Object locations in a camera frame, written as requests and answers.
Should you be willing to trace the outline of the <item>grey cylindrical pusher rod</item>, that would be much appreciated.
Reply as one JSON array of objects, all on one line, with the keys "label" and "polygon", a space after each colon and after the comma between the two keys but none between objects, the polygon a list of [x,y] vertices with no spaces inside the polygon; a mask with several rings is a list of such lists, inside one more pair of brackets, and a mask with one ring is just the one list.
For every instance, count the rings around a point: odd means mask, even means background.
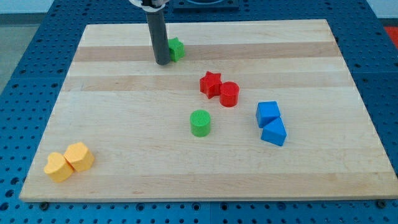
[{"label": "grey cylindrical pusher rod", "polygon": [[155,62],[167,65],[170,62],[169,42],[165,25],[164,10],[146,14]]}]

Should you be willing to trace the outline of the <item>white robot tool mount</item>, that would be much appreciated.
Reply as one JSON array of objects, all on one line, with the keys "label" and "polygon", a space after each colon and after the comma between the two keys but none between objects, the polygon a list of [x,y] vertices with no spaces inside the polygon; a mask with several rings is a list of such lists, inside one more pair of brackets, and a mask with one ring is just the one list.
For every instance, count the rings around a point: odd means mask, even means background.
[{"label": "white robot tool mount", "polygon": [[157,12],[165,7],[170,0],[129,0],[131,4],[146,12]]}]

